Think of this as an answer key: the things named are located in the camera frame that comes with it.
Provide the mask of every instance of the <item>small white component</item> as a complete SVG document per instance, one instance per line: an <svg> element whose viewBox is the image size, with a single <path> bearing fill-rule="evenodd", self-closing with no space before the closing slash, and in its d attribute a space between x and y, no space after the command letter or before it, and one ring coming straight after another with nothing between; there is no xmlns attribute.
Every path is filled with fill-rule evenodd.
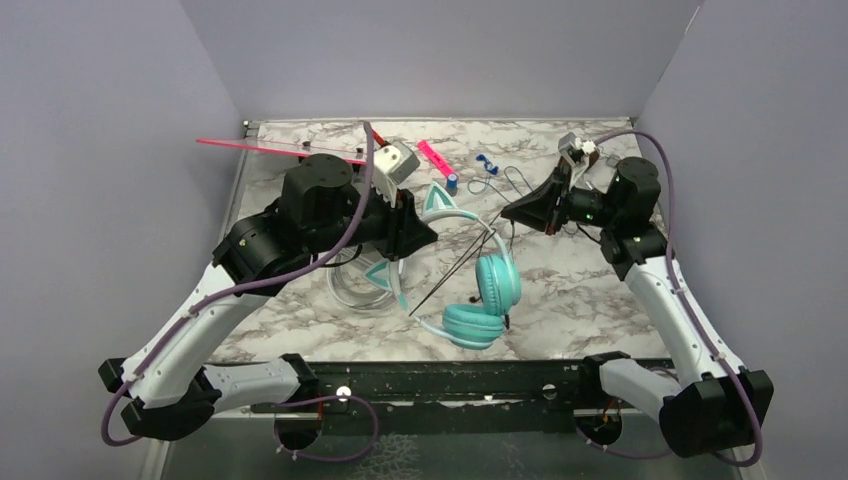
<svg viewBox="0 0 848 480"><path fill-rule="evenodd" d="M585 142L583 142L583 146L581 148L581 150L583 150L583 153L585 153L586 155L594 153L597 149L598 147L595 145L595 142L591 140L586 140Z"/></svg>
<svg viewBox="0 0 848 480"><path fill-rule="evenodd" d="M350 387L348 387L346 385L342 385L341 387L336 389L336 395L338 395L340 397L349 397L351 394L352 394L352 392L350 391ZM340 398L339 401L340 402L346 402L347 399L346 398Z"/></svg>
<svg viewBox="0 0 848 480"><path fill-rule="evenodd" d="M377 193L394 207L398 184L406 180L420 164L412 150L401 142L394 142L374 152L372 182Z"/></svg>

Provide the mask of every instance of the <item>blue clip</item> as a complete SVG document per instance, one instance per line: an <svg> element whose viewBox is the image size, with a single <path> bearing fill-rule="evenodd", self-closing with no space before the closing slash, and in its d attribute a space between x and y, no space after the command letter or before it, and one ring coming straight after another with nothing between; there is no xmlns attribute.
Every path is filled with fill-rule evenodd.
<svg viewBox="0 0 848 480"><path fill-rule="evenodd" d="M483 162L483 168L485 168L487 172L491 173L492 175L498 174L498 167L493 165L492 162L490 162L489 159L486 158L486 156L482 153L480 155L477 155L477 161Z"/></svg>

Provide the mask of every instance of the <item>pink highlighter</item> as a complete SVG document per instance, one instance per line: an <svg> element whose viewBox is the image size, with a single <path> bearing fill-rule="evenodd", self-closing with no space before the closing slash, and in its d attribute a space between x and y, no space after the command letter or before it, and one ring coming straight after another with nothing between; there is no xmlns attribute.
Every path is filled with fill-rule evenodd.
<svg viewBox="0 0 848 480"><path fill-rule="evenodd" d="M439 172L445 176L445 190L453 196L456 195L457 184L459 183L459 175L453 171L448 162L445 161L445 157L439 155L438 152L433 150L433 147L427 143L427 140L421 140L418 142L418 149L421 150L421 153L427 157L427 160L430 160L430 163L436 166L439 169Z"/></svg>

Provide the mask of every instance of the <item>small blue object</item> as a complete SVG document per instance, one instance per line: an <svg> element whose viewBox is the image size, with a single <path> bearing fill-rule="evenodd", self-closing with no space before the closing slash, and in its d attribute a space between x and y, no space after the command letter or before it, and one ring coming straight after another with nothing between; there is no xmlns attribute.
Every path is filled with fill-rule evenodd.
<svg viewBox="0 0 848 480"><path fill-rule="evenodd" d="M477 155L477 161L483 162L483 168L485 168L487 172L491 173L492 175L498 174L498 167L493 165L492 162L490 162L489 159L486 158L486 156L482 153L480 155Z"/></svg>
<svg viewBox="0 0 848 480"><path fill-rule="evenodd" d="M445 190L447 190L448 195L450 195L451 197L456 196L458 184L459 177L455 173L449 174L447 180L445 180Z"/></svg>

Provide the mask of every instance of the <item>gray floor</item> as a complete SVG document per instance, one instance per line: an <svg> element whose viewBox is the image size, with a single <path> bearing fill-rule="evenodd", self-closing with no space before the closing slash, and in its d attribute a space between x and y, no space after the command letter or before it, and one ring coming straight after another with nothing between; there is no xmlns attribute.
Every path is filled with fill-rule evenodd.
<svg viewBox="0 0 848 480"><path fill-rule="evenodd" d="M634 451L663 448L655 425L628 416L628 438L617 445ZM366 438L326 437L310 453L346 455ZM293 461L275 453L270 419L214 419L202 430L171 444L162 479L251 480L496 480L496 479L709 479L743 478L712 457L633 461L604 455L577 435L542 433L385 436L367 457L347 464Z"/></svg>

